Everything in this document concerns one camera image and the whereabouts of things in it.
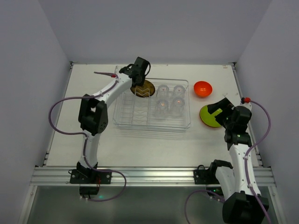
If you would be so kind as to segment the orange bowl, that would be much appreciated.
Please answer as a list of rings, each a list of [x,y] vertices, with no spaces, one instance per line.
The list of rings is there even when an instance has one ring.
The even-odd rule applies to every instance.
[[[210,96],[213,92],[211,84],[206,81],[198,81],[193,87],[194,93],[201,98],[206,98]]]

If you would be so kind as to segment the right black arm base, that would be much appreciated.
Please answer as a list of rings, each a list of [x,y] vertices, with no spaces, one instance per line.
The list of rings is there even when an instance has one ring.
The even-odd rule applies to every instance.
[[[209,168],[198,165],[193,171],[194,183],[199,185],[217,185],[220,187],[207,187],[198,189],[193,193],[206,193],[218,200],[226,200],[235,193],[235,177],[233,166],[228,161],[214,160]]]

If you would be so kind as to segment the olive brown plate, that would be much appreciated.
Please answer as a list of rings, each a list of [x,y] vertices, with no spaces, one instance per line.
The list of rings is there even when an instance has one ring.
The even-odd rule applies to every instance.
[[[156,89],[152,82],[145,80],[142,86],[135,86],[130,88],[131,92],[141,98],[147,98],[154,95]]]

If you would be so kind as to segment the green plate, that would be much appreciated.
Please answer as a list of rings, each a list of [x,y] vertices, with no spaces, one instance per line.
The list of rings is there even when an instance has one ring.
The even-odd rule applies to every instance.
[[[213,114],[209,114],[207,111],[207,105],[203,106],[199,112],[199,117],[215,117],[216,115],[218,115],[220,112],[222,112],[221,109],[217,110],[216,112],[214,112]]]

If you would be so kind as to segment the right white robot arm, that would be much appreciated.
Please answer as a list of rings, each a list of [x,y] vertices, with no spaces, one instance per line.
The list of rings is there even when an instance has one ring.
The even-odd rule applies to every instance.
[[[231,162],[217,161],[215,178],[224,195],[222,218],[227,224],[260,224],[270,221],[267,213],[269,200],[262,197],[252,164],[251,137],[247,132],[252,117],[249,98],[242,98],[234,106],[227,98],[207,106],[209,114],[221,110],[215,120],[225,128],[224,140]]]

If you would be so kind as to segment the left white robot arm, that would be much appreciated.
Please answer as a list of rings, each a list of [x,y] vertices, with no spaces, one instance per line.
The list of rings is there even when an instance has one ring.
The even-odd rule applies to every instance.
[[[96,72],[112,77],[114,81],[94,95],[86,94],[81,99],[78,121],[83,130],[84,143],[77,171],[84,175],[96,171],[98,143],[108,125],[109,106],[128,89],[143,86],[150,69],[149,61],[137,57],[133,64],[121,68],[116,74]]]

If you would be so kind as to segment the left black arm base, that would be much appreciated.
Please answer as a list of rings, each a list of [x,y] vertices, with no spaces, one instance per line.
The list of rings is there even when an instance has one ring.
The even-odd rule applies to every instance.
[[[103,171],[95,171],[90,168],[83,167],[79,162],[75,169],[71,169],[68,171],[71,175],[70,183],[71,184],[95,184],[95,187],[87,186],[87,187],[79,187],[80,196],[87,196],[91,198],[91,196],[95,196],[98,194],[100,190],[101,184],[110,184],[112,172],[109,170],[108,172]]]

